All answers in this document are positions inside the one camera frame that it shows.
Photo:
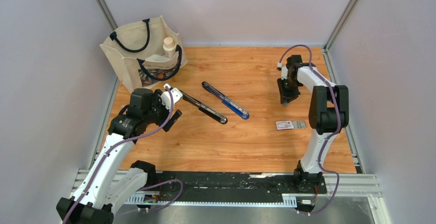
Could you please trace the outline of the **black stapler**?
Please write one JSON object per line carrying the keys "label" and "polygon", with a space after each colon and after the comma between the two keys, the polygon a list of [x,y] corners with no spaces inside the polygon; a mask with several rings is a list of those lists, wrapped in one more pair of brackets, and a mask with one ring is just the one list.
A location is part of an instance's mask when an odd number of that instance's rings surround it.
{"label": "black stapler", "polygon": [[221,113],[218,113],[214,109],[210,108],[209,106],[205,105],[204,103],[200,102],[199,100],[193,98],[192,96],[188,95],[187,93],[180,91],[183,95],[183,100],[189,102],[190,104],[196,106],[198,110],[209,116],[210,118],[214,119],[220,124],[226,124],[228,122],[228,119],[226,116],[224,116]]}

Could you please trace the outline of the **blue tape dispenser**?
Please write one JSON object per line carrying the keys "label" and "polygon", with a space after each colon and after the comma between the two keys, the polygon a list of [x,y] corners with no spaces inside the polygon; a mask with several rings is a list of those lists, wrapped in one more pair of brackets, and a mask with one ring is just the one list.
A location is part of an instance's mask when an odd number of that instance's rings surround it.
{"label": "blue tape dispenser", "polygon": [[210,85],[208,82],[203,81],[202,87],[219,98],[221,102],[227,106],[230,110],[232,110],[235,114],[237,114],[239,117],[241,117],[244,120],[249,119],[249,112],[241,107],[240,105],[236,104],[233,100],[231,100],[229,97],[227,97],[225,94],[214,88],[212,85]]}

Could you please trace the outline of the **red white staple box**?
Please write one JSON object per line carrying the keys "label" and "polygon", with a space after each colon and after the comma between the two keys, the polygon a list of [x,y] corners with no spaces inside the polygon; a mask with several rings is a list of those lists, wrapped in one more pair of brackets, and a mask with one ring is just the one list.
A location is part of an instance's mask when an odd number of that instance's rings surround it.
{"label": "red white staple box", "polygon": [[294,129],[294,125],[292,121],[277,121],[276,128],[277,130]]}

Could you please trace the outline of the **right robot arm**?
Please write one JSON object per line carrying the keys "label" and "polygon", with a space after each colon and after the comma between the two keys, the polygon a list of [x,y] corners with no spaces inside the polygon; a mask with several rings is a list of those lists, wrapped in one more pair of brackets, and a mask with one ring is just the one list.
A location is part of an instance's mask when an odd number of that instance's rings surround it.
{"label": "right robot arm", "polygon": [[299,193],[316,191],[323,183],[322,173],[328,150],[340,131],[349,123],[349,90],[323,76],[312,63],[292,55],[277,69],[280,103],[287,105],[300,95],[299,87],[311,92],[308,121],[312,134],[302,159],[294,170],[292,184]]}

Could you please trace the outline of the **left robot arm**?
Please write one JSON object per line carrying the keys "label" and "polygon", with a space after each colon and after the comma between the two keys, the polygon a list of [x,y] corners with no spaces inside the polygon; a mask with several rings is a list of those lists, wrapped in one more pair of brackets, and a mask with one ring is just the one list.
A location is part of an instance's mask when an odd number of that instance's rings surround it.
{"label": "left robot arm", "polygon": [[72,196],[58,201],[56,210],[63,223],[112,223],[137,190],[155,188],[155,167],[144,161],[135,162],[116,184],[113,180],[139,139],[169,131],[181,116],[174,107],[183,94],[169,84],[164,88],[137,88],[131,93],[129,104],[111,121],[103,149],[81,185]]}

